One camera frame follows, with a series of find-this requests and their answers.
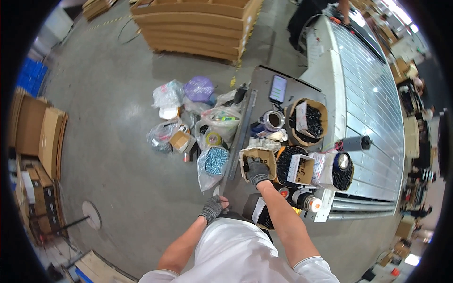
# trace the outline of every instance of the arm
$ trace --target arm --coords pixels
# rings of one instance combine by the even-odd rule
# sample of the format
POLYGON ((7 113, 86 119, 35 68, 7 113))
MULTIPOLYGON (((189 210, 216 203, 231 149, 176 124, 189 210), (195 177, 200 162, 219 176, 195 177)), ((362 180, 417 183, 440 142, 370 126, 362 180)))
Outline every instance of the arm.
POLYGON ((340 0, 338 5, 338 10, 343 14, 343 23, 345 25, 349 24, 349 0, 340 0))
POLYGON ((272 224, 284 246, 289 265, 294 267, 303 259, 320 256, 308 236, 304 222, 274 188, 274 185, 270 181, 262 181, 256 188, 266 202, 272 224))
POLYGON ((221 211, 229 205, 226 197, 217 195, 209 198, 195 222, 165 250, 157 269, 168 269, 181 274, 206 225, 219 216, 221 211))
POLYGON ((168 269, 181 274, 206 225, 206 218, 199 216, 189 229, 165 250, 157 269, 168 269))

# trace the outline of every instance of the metal ruler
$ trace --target metal ruler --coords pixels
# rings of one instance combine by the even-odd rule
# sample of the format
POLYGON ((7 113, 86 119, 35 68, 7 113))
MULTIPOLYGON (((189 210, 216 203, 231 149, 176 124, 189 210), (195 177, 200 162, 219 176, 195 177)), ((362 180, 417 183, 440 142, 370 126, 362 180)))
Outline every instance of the metal ruler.
POLYGON ((239 138, 236 148, 236 154, 233 159, 233 166, 231 167, 230 173, 228 175, 228 180, 234 180, 236 175, 237 165, 239 163, 239 151, 244 146, 244 140, 246 138, 247 130, 249 129, 250 116, 252 115, 253 107, 256 102, 256 95, 258 94, 257 90, 252 90, 250 94, 249 104, 247 105, 246 113, 244 114, 244 119, 242 120, 241 130, 239 132, 239 138))

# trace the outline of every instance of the bundle of screws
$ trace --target bundle of screws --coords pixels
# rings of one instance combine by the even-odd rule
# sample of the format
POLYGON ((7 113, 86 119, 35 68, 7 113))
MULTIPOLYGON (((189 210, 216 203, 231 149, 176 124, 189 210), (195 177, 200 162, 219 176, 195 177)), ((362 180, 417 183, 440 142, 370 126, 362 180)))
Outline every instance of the bundle of screws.
POLYGON ((300 146, 287 146, 280 153, 277 158, 277 180, 280 184, 288 188, 297 188, 298 184, 294 184, 287 181, 289 166, 291 165, 291 158, 293 154, 307 155, 308 152, 300 146))
POLYGON ((346 169, 346 171, 341 171, 340 169, 334 167, 332 170, 333 186, 340 191, 347 190, 347 188, 352 182, 352 171, 353 171, 352 161, 350 161, 349 168, 346 169))
POLYGON ((321 112, 307 105, 307 132, 309 132, 313 137, 319 137, 323 134, 324 129, 321 126, 321 112))
MULTIPOLYGON (((299 101, 299 102, 296 104, 296 106, 299 105, 299 104, 301 104, 301 103, 303 103, 303 101, 299 101)), ((302 134, 302 133, 296 131, 296 111, 295 111, 295 110, 293 111, 293 113, 292 113, 291 116, 289 117, 288 123, 289 123, 289 126, 290 126, 291 128, 294 129, 294 132, 296 133, 296 136, 297 136, 299 139, 303 140, 304 142, 315 144, 315 143, 317 143, 317 142, 320 140, 320 139, 315 139, 315 138, 308 137, 308 136, 306 136, 306 135, 304 135, 304 134, 302 134)))
POLYGON ((212 147, 206 155, 204 170, 213 175, 222 175, 223 167, 228 161, 228 150, 219 147, 212 147))
POLYGON ((272 220, 270 219, 269 211, 267 206, 263 207, 260 216, 258 217, 258 221, 256 222, 258 227, 267 230, 273 230, 274 224, 272 224, 272 220))

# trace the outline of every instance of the black pants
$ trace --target black pants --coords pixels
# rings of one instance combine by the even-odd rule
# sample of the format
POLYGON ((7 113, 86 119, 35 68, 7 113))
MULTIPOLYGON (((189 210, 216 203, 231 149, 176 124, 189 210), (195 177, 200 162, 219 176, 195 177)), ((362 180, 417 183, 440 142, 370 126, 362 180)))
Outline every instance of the black pants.
MULTIPOLYGON (((316 6, 312 0, 303 0, 302 3, 299 5, 297 10, 295 11, 293 17, 289 21, 288 30, 291 34, 289 37, 289 43, 297 50, 299 44, 299 37, 302 32, 302 28, 304 24, 310 19, 311 16, 320 14, 323 9, 320 9, 316 6)), ((314 17, 307 23, 306 27, 313 24, 318 17, 314 17)))

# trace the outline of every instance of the cardboard bin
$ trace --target cardboard bin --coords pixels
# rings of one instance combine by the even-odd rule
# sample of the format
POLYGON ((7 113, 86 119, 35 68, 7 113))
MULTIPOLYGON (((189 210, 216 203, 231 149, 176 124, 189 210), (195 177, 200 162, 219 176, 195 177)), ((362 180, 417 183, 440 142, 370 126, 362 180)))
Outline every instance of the cardboard bin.
POLYGON ((247 172, 249 172, 247 165, 247 157, 252 156, 254 158, 259 157, 263 160, 263 163, 269 167, 269 179, 274 180, 277 178, 277 162, 275 160, 274 152, 271 149, 262 147, 253 147, 247 149, 241 149, 239 151, 239 163, 241 164, 241 175, 247 183, 250 181, 247 179, 247 172))

